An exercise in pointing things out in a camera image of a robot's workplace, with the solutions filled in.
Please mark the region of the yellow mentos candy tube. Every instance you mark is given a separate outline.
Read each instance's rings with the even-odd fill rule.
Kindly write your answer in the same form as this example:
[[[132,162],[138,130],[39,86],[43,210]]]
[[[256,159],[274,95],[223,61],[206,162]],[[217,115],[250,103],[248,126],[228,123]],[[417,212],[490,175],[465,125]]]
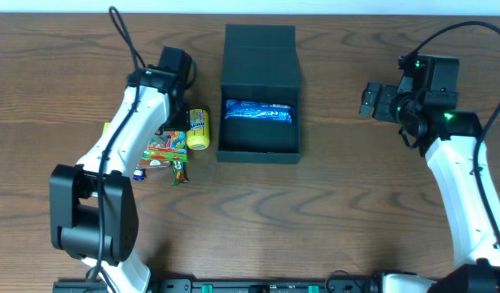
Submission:
[[[204,150],[210,145],[208,112],[204,109],[190,110],[191,128],[186,133],[187,146],[195,151]]]

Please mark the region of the gummy worms candy bag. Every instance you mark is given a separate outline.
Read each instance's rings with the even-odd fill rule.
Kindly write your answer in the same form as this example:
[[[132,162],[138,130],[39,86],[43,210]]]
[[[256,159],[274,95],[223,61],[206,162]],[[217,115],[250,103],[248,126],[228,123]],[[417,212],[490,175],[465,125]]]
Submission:
[[[186,133],[164,131],[154,134],[142,155],[143,160],[188,161]]]

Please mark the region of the blue cookie package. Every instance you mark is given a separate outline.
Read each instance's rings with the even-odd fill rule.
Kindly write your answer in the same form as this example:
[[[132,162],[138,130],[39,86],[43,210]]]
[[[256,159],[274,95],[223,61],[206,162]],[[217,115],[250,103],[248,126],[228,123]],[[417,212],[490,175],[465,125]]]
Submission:
[[[250,119],[292,123],[293,110],[288,105],[227,100],[225,119]]]

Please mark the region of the dark green gift box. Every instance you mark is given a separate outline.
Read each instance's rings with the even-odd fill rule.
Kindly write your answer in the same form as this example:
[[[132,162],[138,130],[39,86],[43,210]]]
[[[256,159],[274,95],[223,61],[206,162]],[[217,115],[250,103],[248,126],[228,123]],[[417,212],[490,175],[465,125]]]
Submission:
[[[228,24],[220,86],[219,162],[300,161],[300,65],[293,26]],[[227,118],[229,100],[286,105],[292,121]]]

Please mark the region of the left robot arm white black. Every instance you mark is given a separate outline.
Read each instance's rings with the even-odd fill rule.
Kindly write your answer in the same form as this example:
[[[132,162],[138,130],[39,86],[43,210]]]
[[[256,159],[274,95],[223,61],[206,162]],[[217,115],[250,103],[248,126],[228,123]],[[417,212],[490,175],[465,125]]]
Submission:
[[[189,68],[150,66],[128,79],[106,131],[75,165],[50,176],[52,245],[89,265],[83,281],[58,281],[55,292],[144,292],[150,269],[134,250],[138,214],[132,180],[156,130],[184,105]]]

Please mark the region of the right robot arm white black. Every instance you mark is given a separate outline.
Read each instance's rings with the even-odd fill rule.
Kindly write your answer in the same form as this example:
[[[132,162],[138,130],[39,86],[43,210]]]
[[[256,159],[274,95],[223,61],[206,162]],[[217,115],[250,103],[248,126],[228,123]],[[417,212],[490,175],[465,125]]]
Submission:
[[[362,116],[400,125],[436,179],[453,239],[454,269],[435,281],[412,273],[381,273],[367,292],[500,292],[500,201],[475,112],[456,108],[458,94],[441,86],[405,91],[370,82]]]

